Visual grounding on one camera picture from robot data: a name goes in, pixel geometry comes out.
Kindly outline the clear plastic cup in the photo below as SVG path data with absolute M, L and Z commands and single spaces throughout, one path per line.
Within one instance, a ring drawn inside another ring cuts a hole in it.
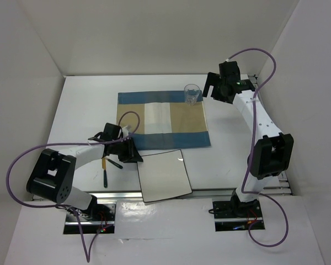
M 194 105 L 197 102 L 201 90 L 196 84 L 187 84 L 184 87 L 184 99 L 188 105 Z

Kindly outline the white square plate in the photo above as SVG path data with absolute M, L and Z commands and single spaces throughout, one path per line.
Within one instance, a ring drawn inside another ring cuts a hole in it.
M 193 192 L 183 153 L 173 150 L 142 156 L 137 163 L 144 203 L 174 199 Z

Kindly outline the blue beige striped placemat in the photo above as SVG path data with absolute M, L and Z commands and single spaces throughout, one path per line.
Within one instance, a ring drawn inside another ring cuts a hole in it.
M 184 91 L 118 93 L 116 121 L 135 130 L 138 150 L 192 149 L 211 146 L 202 94 L 194 105 Z

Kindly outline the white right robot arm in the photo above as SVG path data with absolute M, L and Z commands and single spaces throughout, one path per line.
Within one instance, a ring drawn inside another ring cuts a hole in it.
M 208 73 L 202 94 L 233 105 L 252 132 L 247 171 L 242 184 L 232 193 L 227 206 L 214 207 L 220 217 L 243 218 L 258 206 L 259 193 L 290 163 L 293 137 L 284 134 L 272 121 L 249 79 L 241 79 L 237 62 L 225 61 L 219 73 Z

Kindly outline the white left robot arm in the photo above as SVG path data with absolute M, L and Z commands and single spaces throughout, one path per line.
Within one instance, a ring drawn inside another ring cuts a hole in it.
M 73 186 L 74 172 L 109 155 L 117 155 L 122 163 L 142 162 L 133 138 L 120 141 L 124 135 L 120 126 L 107 123 L 102 132 L 91 138 L 98 145 L 75 146 L 61 151 L 44 149 L 26 184 L 27 192 L 57 204 L 72 206 L 85 220 L 100 220 L 103 214 L 109 214 L 109 209 L 98 204 L 96 196 Z M 117 142 L 100 144 L 113 140 Z

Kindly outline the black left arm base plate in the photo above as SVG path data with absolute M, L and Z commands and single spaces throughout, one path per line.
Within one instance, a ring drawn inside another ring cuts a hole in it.
M 84 234 L 96 234 L 98 230 L 102 230 L 101 234 L 113 234 L 115 231 L 115 213 L 116 204 L 106 203 L 105 209 L 99 211 L 95 217 L 89 217 L 86 214 L 78 211 L 79 219 L 81 222 L 82 232 Z M 64 235 L 79 234 L 78 221 L 76 216 L 71 210 L 68 211 L 65 218 L 63 228 Z

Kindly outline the aluminium front rail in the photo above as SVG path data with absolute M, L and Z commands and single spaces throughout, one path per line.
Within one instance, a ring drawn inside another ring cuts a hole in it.
M 232 195 L 233 189 L 213 189 L 213 190 L 195 190 L 190 194 L 177 196 L 177 198 L 195 198 L 195 197 L 228 197 Z M 269 188 L 265 189 L 263 194 L 266 195 L 292 195 L 292 191 L 288 187 Z M 142 199 L 141 192 L 97 192 L 92 193 L 98 199 Z

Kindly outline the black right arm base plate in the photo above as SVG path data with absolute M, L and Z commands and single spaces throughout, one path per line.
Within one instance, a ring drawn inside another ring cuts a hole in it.
M 243 207 L 230 201 L 214 201 L 212 209 L 216 232 L 245 231 L 252 225 L 252 230 L 264 230 L 264 220 L 261 205 L 258 200 Z

